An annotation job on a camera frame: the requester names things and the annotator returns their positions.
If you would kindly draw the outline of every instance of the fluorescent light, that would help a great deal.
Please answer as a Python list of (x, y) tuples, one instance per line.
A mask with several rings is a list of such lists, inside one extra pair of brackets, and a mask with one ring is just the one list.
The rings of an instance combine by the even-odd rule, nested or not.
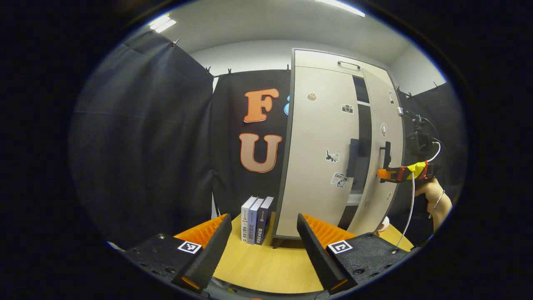
[(156, 29), (157, 27), (163, 25), (165, 22), (169, 20), (170, 18), (167, 15), (163, 15), (150, 23), (150, 29)]
[(344, 9), (344, 10), (347, 10), (351, 13), (354, 13), (356, 15), (360, 15), (361, 17), (365, 17), (365, 14), (359, 10), (356, 10), (355, 8), (349, 6), (349, 5), (346, 5), (344, 3), (341, 3), (339, 1), (336, 1), (336, 0), (315, 0), (315, 1), (318, 1), (318, 2), (322, 2), (322, 3), (326, 3), (326, 4), (329, 4), (329, 5), (333, 5), (335, 7), (338, 7), (340, 9)]
[(168, 27), (170, 27), (170, 26), (172, 26), (172, 25), (174, 25), (174, 24), (176, 24), (176, 21), (170, 19), (169, 21), (167, 21), (167, 22), (164, 23), (163, 25), (157, 27), (157, 28), (155, 29), (155, 31), (156, 31), (157, 33), (160, 33), (161, 31), (167, 29)]

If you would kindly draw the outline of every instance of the yellow tape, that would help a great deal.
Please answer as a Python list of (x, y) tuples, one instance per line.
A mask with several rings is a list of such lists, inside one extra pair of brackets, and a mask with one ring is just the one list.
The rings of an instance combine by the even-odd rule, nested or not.
[(417, 162), (417, 163), (412, 164), (412, 165), (408, 165), (407, 169), (409, 169), (412, 173), (414, 173), (415, 174), (415, 178), (417, 178), (418, 175), (420, 175), (420, 173), (422, 173), (422, 171), (424, 171), (425, 167), (426, 167), (426, 162), (423, 161), (423, 162)]

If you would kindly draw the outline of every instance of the cabinet handle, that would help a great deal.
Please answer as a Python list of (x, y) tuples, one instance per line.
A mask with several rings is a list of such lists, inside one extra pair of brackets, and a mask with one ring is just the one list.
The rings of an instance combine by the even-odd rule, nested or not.
[(340, 61), (340, 60), (337, 62), (337, 64), (339, 64), (339, 65), (340, 65), (341, 63), (356, 66), (356, 67), (357, 67), (357, 70), (360, 70), (360, 69), (361, 69), (360, 66), (358, 66), (358, 65), (356, 65), (356, 64), (352, 64), (351, 62)]

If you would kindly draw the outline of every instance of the wooden tabletop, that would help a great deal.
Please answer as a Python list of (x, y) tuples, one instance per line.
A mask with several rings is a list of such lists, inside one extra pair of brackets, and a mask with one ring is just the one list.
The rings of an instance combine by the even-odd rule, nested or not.
[[(273, 249), (270, 222), (261, 246), (240, 239), (240, 215), (231, 222), (228, 243), (216, 267), (214, 277), (237, 286), (270, 293), (310, 293), (324, 288), (318, 280), (301, 240), (286, 240)], [(392, 225), (380, 237), (396, 244), (401, 237)], [(413, 245), (404, 237), (399, 247), (410, 251)]]

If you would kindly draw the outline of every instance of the book spine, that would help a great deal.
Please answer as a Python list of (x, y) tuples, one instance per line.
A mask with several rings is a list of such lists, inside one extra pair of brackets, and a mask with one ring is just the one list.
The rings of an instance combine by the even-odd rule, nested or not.
[(267, 223), (267, 213), (268, 209), (266, 208), (259, 208), (257, 210), (257, 225), (256, 225), (256, 233), (255, 233), (255, 243), (258, 245), (262, 245), (264, 241), (264, 235), (266, 234), (265, 231), (265, 225)]
[(248, 240), (247, 240), (247, 243), (249, 244), (254, 244), (256, 222), (257, 222), (257, 211), (250, 210), (248, 212)]
[(241, 227), (241, 239), (243, 242), (248, 241), (248, 209), (241, 207), (240, 209), (240, 227)]

